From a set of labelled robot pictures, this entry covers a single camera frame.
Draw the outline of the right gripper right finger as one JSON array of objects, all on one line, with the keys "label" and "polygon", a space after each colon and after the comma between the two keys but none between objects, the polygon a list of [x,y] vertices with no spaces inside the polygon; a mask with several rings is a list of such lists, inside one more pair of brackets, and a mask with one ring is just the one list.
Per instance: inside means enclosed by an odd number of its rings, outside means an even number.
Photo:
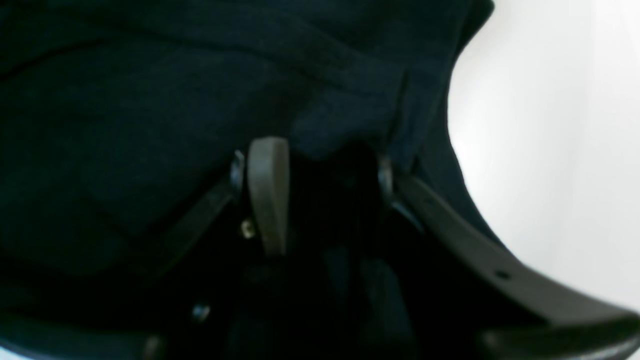
[{"label": "right gripper right finger", "polygon": [[378,159],[383,253],[423,360],[626,360],[639,315],[526,266],[418,178]]}]

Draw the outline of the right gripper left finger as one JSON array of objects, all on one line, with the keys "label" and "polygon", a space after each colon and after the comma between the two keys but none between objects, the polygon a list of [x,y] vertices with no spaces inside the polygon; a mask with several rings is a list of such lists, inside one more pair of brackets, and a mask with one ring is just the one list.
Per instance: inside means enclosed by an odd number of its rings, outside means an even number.
[{"label": "right gripper left finger", "polygon": [[290,144],[283,137],[258,137],[247,152],[236,150],[230,173],[210,187],[162,235],[150,251],[150,278],[164,276],[227,208],[240,212],[240,232],[258,237],[267,257],[287,253],[290,205]]}]

